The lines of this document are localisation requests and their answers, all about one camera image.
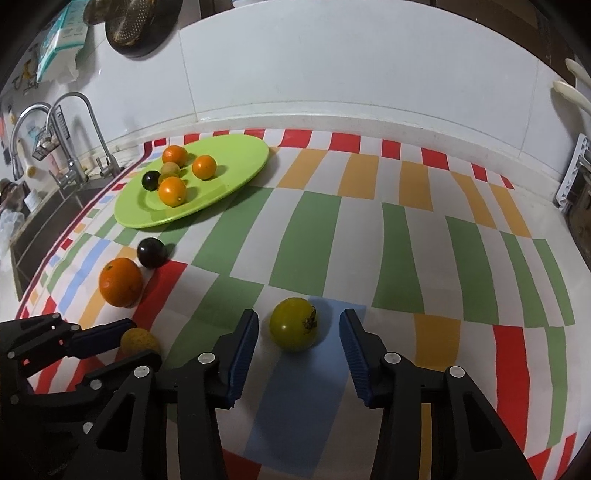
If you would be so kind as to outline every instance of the sink basin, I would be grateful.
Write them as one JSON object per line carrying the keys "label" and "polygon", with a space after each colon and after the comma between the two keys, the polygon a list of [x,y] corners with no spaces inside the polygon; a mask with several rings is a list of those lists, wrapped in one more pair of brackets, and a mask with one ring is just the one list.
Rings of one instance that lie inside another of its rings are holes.
{"label": "sink basin", "polygon": [[32,213],[11,244],[18,298],[26,291],[41,261],[76,215],[111,179],[91,180],[81,189],[58,190]]}

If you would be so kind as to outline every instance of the blue rectangle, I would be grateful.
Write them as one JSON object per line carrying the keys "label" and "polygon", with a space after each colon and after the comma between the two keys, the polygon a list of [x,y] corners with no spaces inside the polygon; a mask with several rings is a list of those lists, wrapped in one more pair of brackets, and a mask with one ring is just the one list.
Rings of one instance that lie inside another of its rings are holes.
{"label": "blue rectangle", "polygon": [[319,322],[315,347],[282,353],[256,411],[244,456],[280,472],[312,478],[340,406],[349,367],[339,337],[339,317],[365,306],[311,297]]}
{"label": "blue rectangle", "polygon": [[49,266],[50,267],[55,267],[56,263],[58,263],[61,260],[60,257],[58,257],[57,255],[52,255],[51,258],[49,259]]}
{"label": "blue rectangle", "polygon": [[66,310],[74,300],[78,288],[80,288],[80,285],[82,285],[82,282],[84,282],[84,280],[92,270],[92,267],[95,266],[95,263],[99,259],[101,253],[105,251],[105,248],[107,248],[107,245],[109,244],[109,240],[101,238],[95,244],[95,246],[92,247],[86,258],[82,262],[80,269],[74,274],[74,278],[72,278],[70,284],[66,288],[64,296],[61,298],[60,303],[57,306],[58,311],[60,311],[62,314],[66,314]]}

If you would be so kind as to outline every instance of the teal tissue package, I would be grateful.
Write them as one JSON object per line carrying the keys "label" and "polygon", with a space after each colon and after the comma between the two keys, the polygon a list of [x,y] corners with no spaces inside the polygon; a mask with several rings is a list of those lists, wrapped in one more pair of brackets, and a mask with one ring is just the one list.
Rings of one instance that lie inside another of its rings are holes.
{"label": "teal tissue package", "polygon": [[61,11],[40,47],[37,82],[76,80],[76,54],[84,46],[88,27],[82,14],[88,0],[74,0]]}

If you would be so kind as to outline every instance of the ribbed blue pad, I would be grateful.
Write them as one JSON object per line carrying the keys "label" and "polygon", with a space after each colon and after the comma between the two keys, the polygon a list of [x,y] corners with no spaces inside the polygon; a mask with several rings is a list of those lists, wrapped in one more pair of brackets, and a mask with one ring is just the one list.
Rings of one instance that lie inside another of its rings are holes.
{"label": "ribbed blue pad", "polygon": [[250,319],[248,326],[244,331],[244,335],[236,351],[234,363],[229,369],[228,381],[228,395],[227,399],[230,403],[234,403],[242,396],[248,369],[251,366],[252,354],[255,351],[256,340],[258,339],[258,318],[255,315]]}
{"label": "ribbed blue pad", "polygon": [[347,363],[349,364],[349,371],[351,372],[351,377],[353,377],[355,391],[367,407],[374,397],[369,386],[369,367],[363,357],[363,352],[355,336],[353,327],[344,312],[340,316],[339,332],[340,342],[343,345],[345,357],[347,357]]}

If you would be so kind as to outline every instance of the faucet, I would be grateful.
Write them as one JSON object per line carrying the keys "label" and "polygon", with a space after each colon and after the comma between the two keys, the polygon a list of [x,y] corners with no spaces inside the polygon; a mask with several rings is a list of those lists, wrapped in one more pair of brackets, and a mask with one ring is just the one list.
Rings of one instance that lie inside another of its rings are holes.
{"label": "faucet", "polygon": [[111,154],[111,152],[109,151],[109,148],[107,147],[107,144],[105,142],[103,134],[100,131],[99,124],[96,121],[95,112],[92,109],[92,105],[90,104],[90,100],[88,99],[88,97],[86,95],[84,95],[80,92],[68,92],[68,93],[64,93],[61,97],[59,97],[56,100],[56,102],[53,104],[53,106],[49,110],[49,114],[47,115],[47,120],[46,120],[46,125],[45,125],[46,131],[49,132],[49,130],[48,130],[49,122],[51,121],[51,116],[55,115],[56,108],[57,108],[58,104],[64,98],[67,98],[67,97],[78,97],[86,104],[86,108],[88,108],[88,113],[90,114],[90,119],[92,120],[92,124],[95,127],[96,135],[98,135],[100,144],[103,147],[103,150],[105,151],[105,155],[106,155],[107,165],[104,167],[103,167],[103,164],[100,162],[100,160],[98,158],[96,159],[96,161],[99,164],[99,168],[100,168],[100,176],[105,178],[108,175],[112,175],[113,178],[115,178],[117,175],[119,175],[119,173],[121,173],[121,167],[117,163],[117,159]]}
{"label": "faucet", "polygon": [[68,158],[68,167],[69,167],[70,171],[68,171],[63,177],[61,177],[59,179],[57,179],[53,175],[53,173],[50,172],[51,176],[53,176],[53,178],[55,179],[56,183],[58,184],[58,186],[60,188],[69,184],[71,181],[75,181],[80,186],[82,186],[84,184],[84,182],[86,181],[86,175],[85,175],[84,171],[82,170],[82,167],[80,166],[80,162],[78,162],[78,159],[72,154],[72,152],[68,148],[68,145],[66,144],[66,142],[61,134],[61,130],[59,129],[59,127],[57,125],[55,113],[51,112],[51,105],[49,105],[49,103],[45,103],[45,102],[34,103],[33,105],[25,108],[23,110],[23,112],[21,113],[21,115],[18,117],[17,123],[15,124],[14,129],[12,130],[8,151],[9,151],[10,158],[11,158],[12,176],[13,176],[14,180],[18,180],[24,175],[21,162],[20,162],[18,155],[17,155],[18,130],[20,129],[25,118],[31,112],[34,112],[34,111],[41,111],[41,112],[44,112],[47,114],[46,128],[49,126],[49,122],[51,122],[52,126],[53,126],[53,130],[56,133],[58,142],[60,143],[61,147],[64,149],[64,153],[66,154],[66,157]]}

